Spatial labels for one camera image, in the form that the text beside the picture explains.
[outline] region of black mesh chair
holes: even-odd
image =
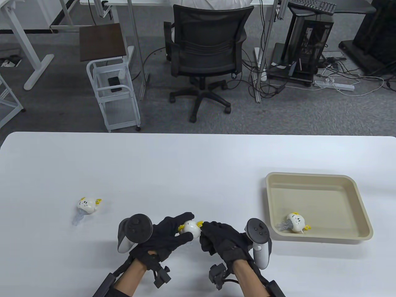
[[[175,23],[164,23],[167,59],[171,61],[172,76],[189,76],[195,87],[170,93],[169,101],[175,103],[178,96],[196,96],[190,122],[196,122],[203,98],[221,103],[224,112],[231,113],[231,104],[212,92],[217,87],[227,89],[226,80],[209,84],[205,91],[205,78],[225,74],[235,78],[242,71],[244,26],[252,11],[253,6],[235,10],[173,6]],[[172,28],[175,28],[175,41],[172,41]]]

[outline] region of power strip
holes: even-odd
[[[335,84],[332,82],[322,82],[320,80],[315,80],[315,86],[320,88],[329,88],[329,89],[339,89],[343,91],[351,91],[355,90],[354,85],[344,85],[344,84]]]

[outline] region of toy face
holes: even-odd
[[[293,231],[300,232],[305,228],[305,220],[301,215],[296,215],[291,213],[287,216],[289,220],[293,223]]]
[[[201,229],[198,227],[197,223],[194,221],[187,221],[182,225],[183,228],[180,229],[180,234],[185,232],[191,232],[194,238],[201,235]]]
[[[94,198],[82,198],[78,203],[78,208],[85,210],[88,214],[93,213],[96,210],[96,205],[99,204],[97,201],[100,199]]]

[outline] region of white cable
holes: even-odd
[[[327,70],[327,67],[323,70],[322,76],[323,76],[323,74],[325,73],[326,70]],[[382,77],[378,77],[378,76],[362,76],[362,75],[359,75],[359,74],[355,74],[359,78],[375,78],[375,79],[378,79],[378,80],[382,80],[382,84],[377,89],[374,89],[374,90],[372,90],[370,92],[367,92],[367,93],[364,93],[364,94],[360,94],[360,95],[349,95],[349,94],[345,94],[345,93],[341,92],[341,90],[336,87],[335,82],[334,82],[334,78],[331,78],[331,76],[336,76],[336,75],[339,75],[339,74],[333,73],[333,74],[329,75],[328,78],[331,79],[332,84],[333,84],[333,86],[334,86],[334,88],[336,89],[337,92],[339,92],[339,93],[341,93],[341,94],[343,94],[345,96],[349,96],[349,97],[360,97],[360,96],[365,96],[365,95],[371,94],[371,93],[381,89],[384,86],[384,84],[385,84],[385,80]],[[340,75],[340,76],[348,78],[348,79],[352,79],[352,80],[357,80],[357,82],[354,83],[353,86],[355,84],[360,83],[360,80],[357,79],[356,77],[347,77],[347,76],[344,76],[344,75]]]
[[[374,76],[365,76],[365,78],[377,78],[377,77],[374,77]],[[341,94],[343,94],[343,95],[345,95],[345,96],[349,96],[349,97],[365,96],[365,95],[368,95],[368,94],[370,94],[370,93],[372,93],[372,92],[374,92],[374,91],[377,91],[377,90],[381,89],[382,86],[385,84],[385,80],[384,80],[383,78],[381,78],[381,77],[378,77],[378,78],[382,79],[382,84],[381,84],[377,89],[374,89],[374,90],[372,90],[372,91],[370,91],[370,92],[367,92],[367,93],[361,94],[361,95],[348,95],[348,94],[345,94],[345,93],[341,92],[339,89],[337,89],[337,87],[335,86],[335,83],[334,83],[334,82],[333,82],[333,86],[334,86],[334,88],[337,90],[337,92],[339,92],[339,93],[341,93]]]
[[[325,88],[319,88],[319,89],[304,89],[304,88],[292,87],[292,86],[285,86],[285,87],[286,87],[286,88],[293,88],[293,89],[300,89],[300,90],[304,90],[304,91],[320,91],[320,90],[325,89]]]

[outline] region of gloved hand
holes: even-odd
[[[194,215],[191,212],[183,213],[174,218],[164,218],[158,225],[153,225],[150,239],[138,244],[129,254],[144,264],[146,264],[145,259],[147,259],[147,253],[149,251],[156,252],[161,262],[166,260],[171,252],[179,246],[193,240],[194,237],[191,232],[175,236],[178,234],[178,227],[192,219],[194,219]]]
[[[232,265],[235,260],[246,260],[251,267],[254,265],[254,260],[249,254],[253,242],[246,233],[239,233],[230,225],[204,222],[199,241],[203,251],[209,252],[210,255],[219,254],[230,273],[233,273]]]

